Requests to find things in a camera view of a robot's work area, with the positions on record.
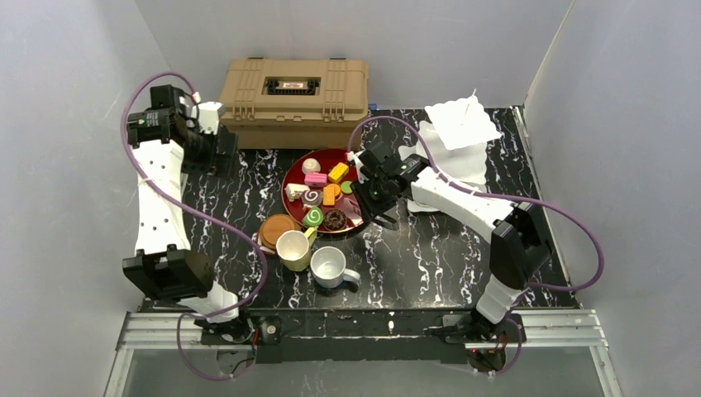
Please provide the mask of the pink handled metal tongs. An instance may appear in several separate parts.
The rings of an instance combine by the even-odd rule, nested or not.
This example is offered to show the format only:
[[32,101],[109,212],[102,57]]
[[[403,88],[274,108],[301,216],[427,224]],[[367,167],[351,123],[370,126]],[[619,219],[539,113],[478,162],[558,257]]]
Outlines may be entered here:
[[346,195],[341,200],[339,209],[346,215],[347,221],[352,227],[357,227],[363,223],[360,205],[353,196]]

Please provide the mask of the orange toy cake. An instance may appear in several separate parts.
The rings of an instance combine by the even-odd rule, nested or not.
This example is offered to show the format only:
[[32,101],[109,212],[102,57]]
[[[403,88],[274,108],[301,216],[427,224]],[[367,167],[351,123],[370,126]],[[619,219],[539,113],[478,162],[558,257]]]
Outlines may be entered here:
[[339,194],[334,194],[332,189],[329,189],[327,186],[325,186],[322,190],[323,192],[323,201],[322,201],[322,206],[324,207],[329,207],[332,208],[336,205],[336,200],[339,197]]

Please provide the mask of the tan plastic toolbox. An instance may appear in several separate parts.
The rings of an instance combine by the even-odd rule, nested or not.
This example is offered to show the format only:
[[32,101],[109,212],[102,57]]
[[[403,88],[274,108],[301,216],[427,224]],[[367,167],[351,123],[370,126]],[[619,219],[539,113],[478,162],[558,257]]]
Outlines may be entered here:
[[222,123],[241,149],[356,150],[368,84],[362,60],[233,60],[218,99]]

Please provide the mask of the red round tray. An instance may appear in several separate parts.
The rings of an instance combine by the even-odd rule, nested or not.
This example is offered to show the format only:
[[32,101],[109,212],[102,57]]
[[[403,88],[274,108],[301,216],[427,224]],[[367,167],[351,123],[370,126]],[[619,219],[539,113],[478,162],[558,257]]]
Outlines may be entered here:
[[[308,208],[307,206],[304,206],[301,199],[297,199],[293,202],[289,202],[287,198],[284,195],[284,186],[288,183],[295,183],[295,184],[304,184],[303,178],[304,178],[304,173],[302,172],[302,163],[303,160],[306,158],[315,158],[319,161],[321,164],[321,173],[328,174],[328,172],[339,162],[346,163],[346,150],[344,149],[321,149],[317,151],[312,151],[305,156],[303,156],[301,159],[296,160],[295,163],[289,168],[287,171],[284,181],[282,184],[282,197],[283,197],[283,202],[284,202],[284,208],[285,211],[288,213],[290,217],[292,217],[297,223],[300,225],[304,226],[302,223],[303,217],[305,213],[307,212]],[[343,181],[351,181],[352,184],[357,181],[357,173],[356,169],[354,167],[350,167],[349,173],[347,176],[339,183],[341,187],[341,183]],[[313,190],[323,190],[323,188],[310,188]],[[332,209],[339,209],[339,204],[341,203],[341,200],[345,197],[343,193],[339,194],[339,197],[336,200],[336,205],[332,208],[329,207],[324,207],[322,205],[319,205],[318,207],[325,213],[327,213],[329,210]],[[326,233],[326,234],[337,234],[337,233],[343,233],[343,232],[350,232],[354,229],[359,228],[363,223],[360,224],[357,227],[352,227],[349,223],[347,223],[346,228],[340,230],[340,231],[328,231],[323,225],[320,225],[319,227],[316,227],[317,230],[320,233]]]

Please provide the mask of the white grey mug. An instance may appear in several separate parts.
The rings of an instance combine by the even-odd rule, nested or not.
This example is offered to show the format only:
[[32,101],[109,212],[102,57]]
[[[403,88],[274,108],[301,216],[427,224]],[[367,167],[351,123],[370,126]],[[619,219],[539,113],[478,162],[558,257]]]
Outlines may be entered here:
[[326,289],[335,289],[343,282],[360,283],[360,273],[348,269],[345,254],[333,246],[321,247],[312,254],[310,270],[315,281]]

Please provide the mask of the white tiered cake stand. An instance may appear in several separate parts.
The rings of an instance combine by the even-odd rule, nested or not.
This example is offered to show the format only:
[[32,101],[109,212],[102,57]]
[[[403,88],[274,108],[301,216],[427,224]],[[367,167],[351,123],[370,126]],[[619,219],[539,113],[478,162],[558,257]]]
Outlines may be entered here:
[[[486,186],[487,144],[500,133],[485,111],[476,93],[445,103],[426,106],[427,122],[419,123],[418,134],[423,142],[402,146],[402,160],[418,155],[432,158],[438,170],[450,182],[472,191],[484,192]],[[466,194],[448,185],[432,167],[424,170],[408,190],[409,210],[447,213],[457,204],[474,215],[483,215],[494,208],[495,201]]]

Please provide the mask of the yellow green mug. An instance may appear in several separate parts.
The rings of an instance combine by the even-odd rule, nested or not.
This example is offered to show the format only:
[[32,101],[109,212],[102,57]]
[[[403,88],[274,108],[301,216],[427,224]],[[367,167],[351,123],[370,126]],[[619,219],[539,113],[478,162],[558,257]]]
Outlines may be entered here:
[[275,250],[287,269],[300,272],[310,265],[312,245],[316,239],[316,227],[309,227],[304,232],[287,231],[279,237]]

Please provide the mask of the wooden coaster stack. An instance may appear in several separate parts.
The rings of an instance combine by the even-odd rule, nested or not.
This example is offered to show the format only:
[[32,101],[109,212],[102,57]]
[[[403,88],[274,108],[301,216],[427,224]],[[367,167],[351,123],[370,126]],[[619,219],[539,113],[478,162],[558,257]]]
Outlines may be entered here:
[[260,225],[257,243],[268,256],[277,254],[276,244],[279,238],[289,231],[300,231],[301,227],[288,214],[275,214],[266,218]]

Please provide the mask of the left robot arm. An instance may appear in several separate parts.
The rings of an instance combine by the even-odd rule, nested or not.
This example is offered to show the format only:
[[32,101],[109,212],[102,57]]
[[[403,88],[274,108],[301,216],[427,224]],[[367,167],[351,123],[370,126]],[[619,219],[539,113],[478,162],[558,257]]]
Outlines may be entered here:
[[219,124],[201,132],[189,126],[186,93],[170,84],[150,88],[150,106],[128,113],[126,151],[140,166],[139,225],[134,253],[122,262],[126,278],[148,299],[192,309],[210,324],[237,319],[236,294],[214,280],[214,265],[192,249],[182,202],[189,175],[217,170]]

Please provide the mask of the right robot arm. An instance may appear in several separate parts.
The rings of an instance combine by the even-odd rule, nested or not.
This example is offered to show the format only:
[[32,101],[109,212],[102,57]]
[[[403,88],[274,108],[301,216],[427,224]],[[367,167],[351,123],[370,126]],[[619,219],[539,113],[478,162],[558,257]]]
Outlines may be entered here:
[[552,257],[544,214],[524,198],[473,191],[444,175],[428,154],[348,151],[346,162],[358,173],[351,188],[364,221],[393,225],[386,212],[405,198],[454,218],[489,244],[491,275],[472,310],[473,323],[491,328],[500,324]]

